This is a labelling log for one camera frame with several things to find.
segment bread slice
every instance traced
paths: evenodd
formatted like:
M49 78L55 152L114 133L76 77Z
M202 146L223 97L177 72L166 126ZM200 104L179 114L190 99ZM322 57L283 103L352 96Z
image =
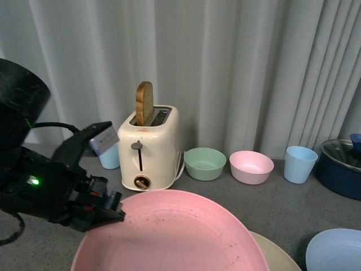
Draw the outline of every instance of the bread slice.
M135 117L137 126L144 126L147 119L153 114L153 85L145 81L137 89Z

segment pink bowl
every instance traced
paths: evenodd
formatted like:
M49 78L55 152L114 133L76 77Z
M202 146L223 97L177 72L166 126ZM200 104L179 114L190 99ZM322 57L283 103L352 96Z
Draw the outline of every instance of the pink bowl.
M248 185L265 182L274 168L266 155L255 151L238 151L230 156L231 172L238 181Z

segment toaster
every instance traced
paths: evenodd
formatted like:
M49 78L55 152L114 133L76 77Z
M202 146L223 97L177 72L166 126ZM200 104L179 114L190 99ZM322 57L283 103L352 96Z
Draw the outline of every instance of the toaster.
M167 189L181 164L179 113L173 106L154 106L144 126L135 111L118 130L122 184L131 190Z

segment toaster knob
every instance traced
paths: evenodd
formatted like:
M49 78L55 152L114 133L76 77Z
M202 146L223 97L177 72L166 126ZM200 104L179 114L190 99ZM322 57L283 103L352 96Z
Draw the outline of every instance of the toaster knob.
M130 145L130 147L133 150L140 150L141 148L143 148L143 144L141 144L141 142L138 140L137 142L134 142L132 145Z

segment navy pot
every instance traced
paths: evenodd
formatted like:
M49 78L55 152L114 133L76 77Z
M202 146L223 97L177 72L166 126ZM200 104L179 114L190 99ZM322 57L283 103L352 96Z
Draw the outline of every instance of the navy pot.
M323 142L315 177L331 191L361 200L361 152L353 148L352 141Z

